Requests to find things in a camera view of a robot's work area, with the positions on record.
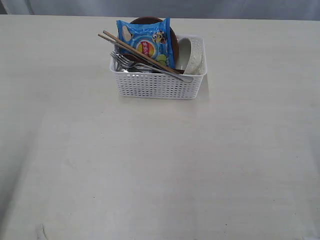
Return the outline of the dark wooden spoon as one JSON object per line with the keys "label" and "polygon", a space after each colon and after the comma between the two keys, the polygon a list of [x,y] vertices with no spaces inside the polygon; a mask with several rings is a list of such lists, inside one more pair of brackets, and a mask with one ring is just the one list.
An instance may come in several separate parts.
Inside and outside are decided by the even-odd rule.
{"label": "dark wooden spoon", "polygon": [[[147,61],[145,61],[144,59],[142,58],[139,58],[133,54],[130,54],[130,53],[124,53],[122,54],[126,59],[130,60],[130,61],[135,61],[137,63],[141,63],[141,64],[145,64],[145,65],[149,65],[149,66],[152,66],[152,67],[155,67],[155,68],[158,68],[157,66],[151,64],[151,63],[148,63]],[[185,72],[185,70],[181,70],[181,69],[173,69],[174,71],[176,71],[177,73],[179,74],[183,74]]]}

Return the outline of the white ceramic bowl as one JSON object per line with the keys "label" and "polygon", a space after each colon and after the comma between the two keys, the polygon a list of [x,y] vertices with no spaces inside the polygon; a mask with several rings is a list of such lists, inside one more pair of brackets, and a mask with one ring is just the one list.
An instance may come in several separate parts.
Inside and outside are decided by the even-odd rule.
{"label": "white ceramic bowl", "polygon": [[184,75],[201,75],[203,72],[203,40],[195,35],[178,38],[179,56],[175,69]]}

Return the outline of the white perforated plastic basket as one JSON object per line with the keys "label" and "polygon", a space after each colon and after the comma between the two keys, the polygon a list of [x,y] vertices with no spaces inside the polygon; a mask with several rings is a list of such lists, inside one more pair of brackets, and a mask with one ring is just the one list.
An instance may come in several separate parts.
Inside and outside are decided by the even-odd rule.
{"label": "white perforated plastic basket", "polygon": [[116,80],[119,94],[123,97],[147,99],[193,100],[197,97],[204,76],[207,74],[206,50],[204,38],[199,35],[177,36],[179,40],[190,38],[200,51],[201,63],[193,81],[183,82],[177,78],[162,73],[142,73],[116,71],[118,66],[111,58],[109,69]]}

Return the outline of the silver metal fork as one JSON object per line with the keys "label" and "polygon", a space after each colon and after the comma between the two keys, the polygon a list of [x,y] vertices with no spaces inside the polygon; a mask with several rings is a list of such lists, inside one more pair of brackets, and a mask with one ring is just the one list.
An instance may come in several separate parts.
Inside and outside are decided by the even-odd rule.
{"label": "silver metal fork", "polygon": [[144,68],[148,68],[150,70],[174,77],[182,82],[185,83],[191,83],[194,81],[194,78],[191,76],[186,76],[186,75],[181,75],[175,72],[170,72],[167,70],[163,70],[162,68],[159,67],[152,67],[150,65],[144,64],[144,63],[140,63],[137,61],[132,61],[127,59],[125,56],[116,53],[115,51],[111,52],[110,55],[124,68],[130,69],[130,68],[140,68],[140,67],[144,67]]}

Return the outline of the wooden chopstick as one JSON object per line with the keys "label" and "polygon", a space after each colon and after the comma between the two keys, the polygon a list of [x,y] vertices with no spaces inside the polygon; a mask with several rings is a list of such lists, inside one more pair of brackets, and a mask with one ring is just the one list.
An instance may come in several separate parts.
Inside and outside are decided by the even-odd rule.
{"label": "wooden chopstick", "polygon": [[136,49],[135,47],[133,47],[134,49],[136,49],[136,50],[138,50],[139,52],[141,52],[141,53],[143,53],[144,55],[146,55],[147,57],[150,57],[149,56],[149,43],[148,42],[146,42],[146,41],[143,41],[143,43],[139,43],[138,44],[138,49]]}
{"label": "wooden chopstick", "polygon": [[108,42],[114,44],[115,46],[118,46],[119,48],[122,48],[122,49],[126,50],[127,52],[130,52],[131,54],[135,55],[136,57],[139,57],[139,58],[145,60],[147,63],[149,63],[155,67],[158,67],[166,72],[177,74],[177,72],[174,71],[172,68],[161,65],[159,62],[157,62],[157,61],[153,60],[152,58],[139,52],[135,48],[131,47],[130,45],[126,44],[125,42],[121,41],[120,39],[118,39],[117,37],[112,35],[111,33],[107,32],[107,31],[104,31],[103,33],[104,34],[98,33],[97,35],[99,37],[107,40]]}

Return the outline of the silver metal knife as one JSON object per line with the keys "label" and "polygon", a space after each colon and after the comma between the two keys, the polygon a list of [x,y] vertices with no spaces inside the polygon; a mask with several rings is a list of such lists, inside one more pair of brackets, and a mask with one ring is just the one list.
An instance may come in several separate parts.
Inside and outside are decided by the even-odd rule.
{"label": "silver metal knife", "polygon": [[150,69],[145,66],[138,66],[138,67],[131,67],[131,68],[125,68],[123,66],[116,67],[116,71],[119,71],[120,69],[126,69],[130,73],[158,73],[158,71],[154,71],[153,69]]}

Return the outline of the white background curtain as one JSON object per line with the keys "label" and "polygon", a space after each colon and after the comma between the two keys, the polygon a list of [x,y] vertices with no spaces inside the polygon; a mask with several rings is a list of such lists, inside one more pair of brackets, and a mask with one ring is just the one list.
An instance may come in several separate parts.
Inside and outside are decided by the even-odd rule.
{"label": "white background curtain", "polygon": [[320,19],[318,0],[2,0],[13,15],[198,19]]}

